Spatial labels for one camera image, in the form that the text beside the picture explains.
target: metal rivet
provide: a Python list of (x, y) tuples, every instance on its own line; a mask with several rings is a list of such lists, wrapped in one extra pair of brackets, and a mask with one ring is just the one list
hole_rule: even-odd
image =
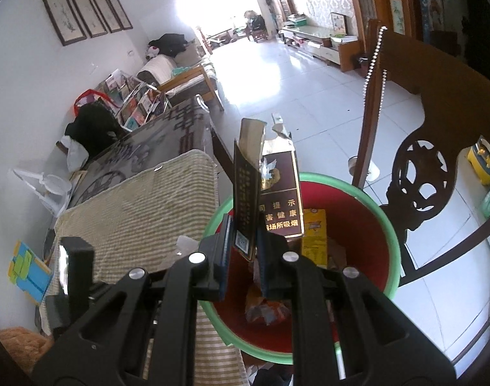
[(356, 278), (359, 276), (359, 271), (357, 271), (357, 269), (354, 267), (345, 267), (343, 269), (343, 275), (348, 278)]
[(206, 259), (206, 256), (202, 253), (193, 253), (188, 257), (189, 262), (192, 264), (199, 264)]
[(286, 251), (283, 254), (283, 260), (286, 262), (296, 262), (298, 260), (298, 254), (295, 251)]
[(133, 280), (138, 280), (138, 279), (142, 278), (144, 275), (145, 275), (145, 270), (143, 270), (139, 267), (132, 269), (129, 272), (129, 277), (132, 278)]

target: green trash can rim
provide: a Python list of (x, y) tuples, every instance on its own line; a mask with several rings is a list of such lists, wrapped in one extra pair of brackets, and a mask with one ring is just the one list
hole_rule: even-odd
[[(358, 189), (357, 187), (352, 186), (345, 181), (335, 179), (329, 175), (316, 174), (316, 173), (300, 173), (301, 181), (310, 181), (312, 183), (320, 183), (325, 184), (327, 186), (331, 186), (337, 189), (342, 190), (343, 192), (349, 194), (350, 196), (356, 198), (359, 202), (361, 202), (364, 206), (366, 206), (377, 218), (380, 223), (382, 230), (386, 236), (386, 243), (388, 246), (388, 251), (390, 255), (390, 264), (388, 271), (388, 280), (386, 281), (386, 287), (384, 290), (384, 294), (393, 299), (395, 297), (395, 292), (400, 282), (400, 248), (399, 242), (397, 239), (397, 235), (395, 234), (395, 229), (386, 216), (386, 214), (382, 211), (382, 209), (375, 203), (364, 191)], [(223, 215), (229, 212), (233, 208), (233, 197), (229, 196), (225, 202), (223, 202), (220, 207), (217, 209), (210, 222), (206, 226), (204, 231), (204, 237), (212, 235), (218, 229), (218, 226), (222, 222)], [(250, 354), (253, 357), (262, 359), (264, 361), (270, 361), (273, 363), (279, 364), (293, 364), (293, 355), (292, 353), (279, 353), (270, 350), (266, 350), (263, 348), (259, 348), (254, 346), (253, 344), (244, 341), (242, 338), (238, 337), (234, 334), (231, 329), (222, 321), (218, 313), (216, 312), (215, 307), (209, 301), (200, 301), (202, 309), (206, 313), (207, 317), (212, 322), (215, 330), (220, 335), (220, 338), (226, 345), (234, 345), (239, 349), (243, 350), (247, 354)], [(340, 353), (340, 347), (338, 343), (336, 344), (337, 353)]]

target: sofa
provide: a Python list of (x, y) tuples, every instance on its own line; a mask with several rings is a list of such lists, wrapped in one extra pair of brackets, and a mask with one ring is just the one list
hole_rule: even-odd
[[(178, 67), (189, 69), (173, 77), (172, 73)], [(137, 77), (166, 92), (174, 106), (200, 94), (207, 105), (217, 104), (223, 110), (216, 90), (215, 68), (209, 58), (201, 58), (196, 53), (194, 45), (188, 46), (185, 52), (175, 58), (166, 55), (152, 58), (139, 71)]]

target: stuffed toy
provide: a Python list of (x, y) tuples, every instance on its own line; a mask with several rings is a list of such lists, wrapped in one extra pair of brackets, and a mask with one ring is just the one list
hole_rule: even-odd
[(0, 342), (15, 363), (28, 375), (41, 356), (54, 344), (52, 339), (21, 326), (1, 329)]
[(145, 58), (147, 60), (151, 60), (152, 58), (155, 58), (156, 56), (158, 56), (159, 54), (159, 48), (155, 47), (155, 46), (150, 46), (148, 51), (147, 51), (147, 54), (145, 55)]

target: checkered tablecloth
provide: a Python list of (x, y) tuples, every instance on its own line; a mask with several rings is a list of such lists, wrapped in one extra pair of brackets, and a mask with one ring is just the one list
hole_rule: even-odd
[[(207, 154), (193, 150), (158, 168), (143, 171), (59, 217), (55, 242), (66, 236), (89, 242), (95, 249), (95, 280), (115, 283), (135, 267), (163, 270), (171, 263), (165, 258), (180, 235), (202, 238), (218, 206), (215, 164)], [(47, 294), (59, 291), (55, 254), (56, 271)], [(44, 304), (40, 310), (43, 330), (50, 334)], [(200, 306), (195, 384), (249, 385), (239, 350), (221, 341)]]

